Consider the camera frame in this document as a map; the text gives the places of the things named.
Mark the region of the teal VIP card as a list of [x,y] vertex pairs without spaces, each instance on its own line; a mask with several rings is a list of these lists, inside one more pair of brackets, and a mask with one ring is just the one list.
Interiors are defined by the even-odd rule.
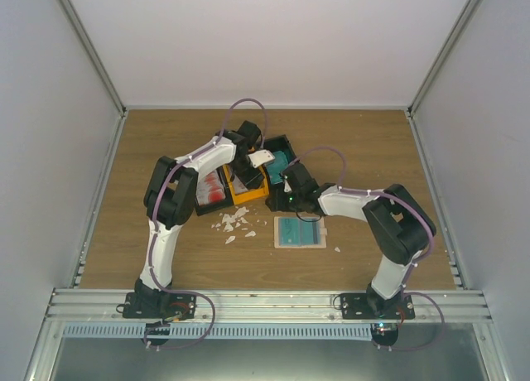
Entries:
[[301,220],[299,226],[301,246],[316,246],[320,244],[320,224],[318,219]]
[[299,219],[281,217],[277,222],[277,237],[280,247],[298,247],[300,245]]

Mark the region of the beige card holder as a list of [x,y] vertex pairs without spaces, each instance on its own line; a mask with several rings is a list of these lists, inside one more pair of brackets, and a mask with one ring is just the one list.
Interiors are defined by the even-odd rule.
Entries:
[[326,248],[326,237],[323,219],[274,218],[274,248]]

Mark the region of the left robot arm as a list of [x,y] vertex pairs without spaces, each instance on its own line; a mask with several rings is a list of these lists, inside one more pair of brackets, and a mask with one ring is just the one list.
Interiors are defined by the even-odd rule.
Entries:
[[195,209],[199,181],[228,165],[245,188],[257,189],[264,176],[258,169],[261,164],[252,159],[250,150],[260,136],[259,127],[245,121],[238,130],[219,132],[183,157],[161,157],[157,161],[143,201],[150,229],[147,256],[134,287],[142,309],[149,316],[160,318],[170,310],[167,291],[172,283],[176,241]]

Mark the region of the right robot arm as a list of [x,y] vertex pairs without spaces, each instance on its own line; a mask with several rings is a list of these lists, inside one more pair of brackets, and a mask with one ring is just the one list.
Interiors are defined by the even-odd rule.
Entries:
[[412,270],[434,248],[436,226],[408,190],[399,184],[383,190],[318,184],[306,167],[293,162],[280,173],[266,206],[277,212],[302,212],[321,219],[341,216],[368,224],[382,259],[367,286],[365,301],[371,316],[384,319],[404,302]]

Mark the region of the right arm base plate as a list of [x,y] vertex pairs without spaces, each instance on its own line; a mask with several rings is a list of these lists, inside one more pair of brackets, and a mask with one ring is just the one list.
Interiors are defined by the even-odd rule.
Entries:
[[413,320],[416,317],[410,297],[399,293],[390,300],[372,296],[366,292],[343,292],[331,300],[331,305],[340,311],[344,320]]

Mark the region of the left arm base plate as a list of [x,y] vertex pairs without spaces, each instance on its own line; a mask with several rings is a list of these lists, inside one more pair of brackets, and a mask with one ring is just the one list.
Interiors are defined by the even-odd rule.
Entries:
[[126,319],[183,321],[195,316],[195,302],[196,296],[191,294],[129,292],[125,302],[116,306],[116,312]]

